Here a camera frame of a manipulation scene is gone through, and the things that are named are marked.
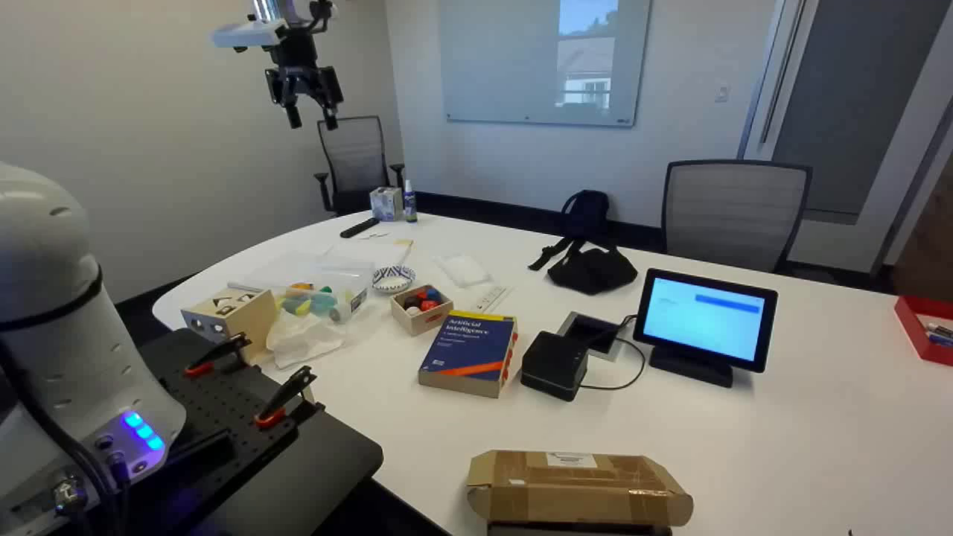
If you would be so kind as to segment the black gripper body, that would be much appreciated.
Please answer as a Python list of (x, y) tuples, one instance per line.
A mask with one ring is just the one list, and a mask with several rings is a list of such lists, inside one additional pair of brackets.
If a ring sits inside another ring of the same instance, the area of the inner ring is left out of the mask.
[(267, 72), (270, 91), (278, 104), (293, 104), (298, 95), (310, 95), (320, 104), (340, 104), (342, 89), (332, 66), (320, 66), (320, 52), (310, 34), (290, 34), (272, 48), (275, 66)]

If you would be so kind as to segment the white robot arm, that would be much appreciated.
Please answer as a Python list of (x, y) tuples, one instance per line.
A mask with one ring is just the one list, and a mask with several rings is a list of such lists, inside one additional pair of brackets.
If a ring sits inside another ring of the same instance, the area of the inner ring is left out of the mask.
[(216, 386), (195, 371), (232, 347), (177, 331), (140, 347), (89, 252), (89, 220), (54, 177), (0, 170), (3, 536), (49, 536), (82, 518), (113, 527), (133, 497), (143, 533), (192, 529), (216, 508), (278, 505), (307, 488), (304, 414), (238, 417), (237, 454), (201, 466), (179, 436)]

